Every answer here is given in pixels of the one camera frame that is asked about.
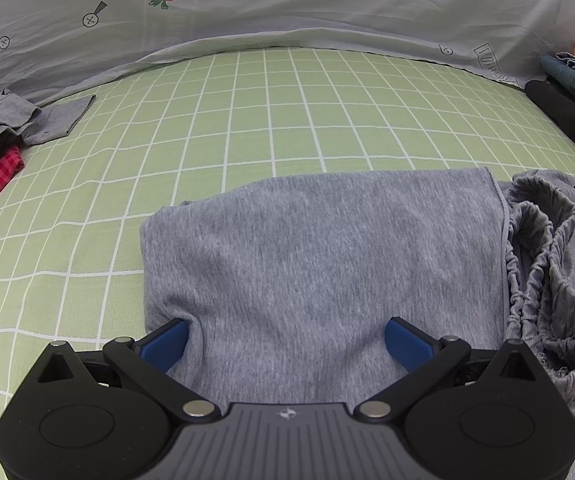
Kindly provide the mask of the light grey sweatpants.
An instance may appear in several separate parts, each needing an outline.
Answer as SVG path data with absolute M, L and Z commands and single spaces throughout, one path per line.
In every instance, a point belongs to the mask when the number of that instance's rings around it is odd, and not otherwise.
M 478 348 L 525 341 L 575 415 L 566 174 L 275 178 L 162 208 L 140 243 L 146 330 L 188 321 L 171 375 L 220 406 L 356 405 L 403 374 L 384 342 L 400 316 Z

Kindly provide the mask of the green checked mat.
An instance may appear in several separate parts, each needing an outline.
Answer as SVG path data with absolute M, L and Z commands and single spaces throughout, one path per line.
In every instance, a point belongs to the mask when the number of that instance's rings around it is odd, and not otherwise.
M 96 350 L 143 334 L 138 230 L 162 206 L 327 171 L 575 177 L 575 145 L 522 92 L 402 58 L 225 53 L 91 96 L 70 135 L 25 151 L 0 193 L 0 416 L 48 342 Z

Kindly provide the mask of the dark grey shirt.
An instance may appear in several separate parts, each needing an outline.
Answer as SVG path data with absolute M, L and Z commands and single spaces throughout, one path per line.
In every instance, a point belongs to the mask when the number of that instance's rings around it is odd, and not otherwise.
M 45 144 L 68 136 L 86 114 L 95 96 L 40 107 L 0 90 L 0 148 L 20 141 L 25 146 Z

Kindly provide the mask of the grey carrot print sheet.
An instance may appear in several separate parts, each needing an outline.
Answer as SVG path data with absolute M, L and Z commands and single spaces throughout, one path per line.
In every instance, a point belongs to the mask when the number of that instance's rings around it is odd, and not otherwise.
M 0 88 L 36 103 L 211 53 L 398 55 L 523 84 L 575 44 L 575 0 L 0 0 Z

